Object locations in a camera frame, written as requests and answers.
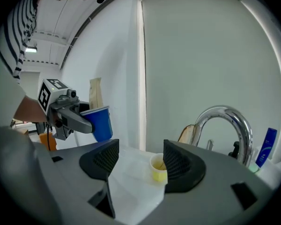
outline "cable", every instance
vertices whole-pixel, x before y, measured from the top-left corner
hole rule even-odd
[[[49,123],[47,123],[47,142],[48,142],[48,149],[49,151],[51,151],[50,144],[49,144]]]

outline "chrome faucet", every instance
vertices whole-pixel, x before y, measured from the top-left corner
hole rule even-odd
[[[239,139],[237,160],[245,166],[250,165],[252,154],[252,129],[246,118],[236,109],[229,106],[213,106],[205,110],[197,119],[192,132],[190,144],[197,146],[205,123],[212,118],[224,118],[235,128]]]

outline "orange object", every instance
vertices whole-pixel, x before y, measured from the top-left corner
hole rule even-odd
[[[46,146],[46,148],[48,150],[51,150],[51,151],[56,151],[56,140],[55,138],[53,137],[53,134],[52,133],[49,133],[49,145],[50,145],[50,149],[49,149],[49,146],[48,146],[48,139],[47,139],[47,133],[42,133],[39,135],[39,139],[41,141],[41,143],[43,145]]]

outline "blue paper cup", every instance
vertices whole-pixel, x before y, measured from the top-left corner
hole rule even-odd
[[[112,137],[113,133],[108,109],[109,106],[106,106],[80,113],[83,118],[91,122],[93,126],[93,135],[97,142],[103,142]]]

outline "small yellow cup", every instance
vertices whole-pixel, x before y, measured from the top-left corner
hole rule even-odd
[[[168,178],[165,164],[163,164],[163,153],[157,153],[150,158],[150,168],[155,181],[162,182]]]

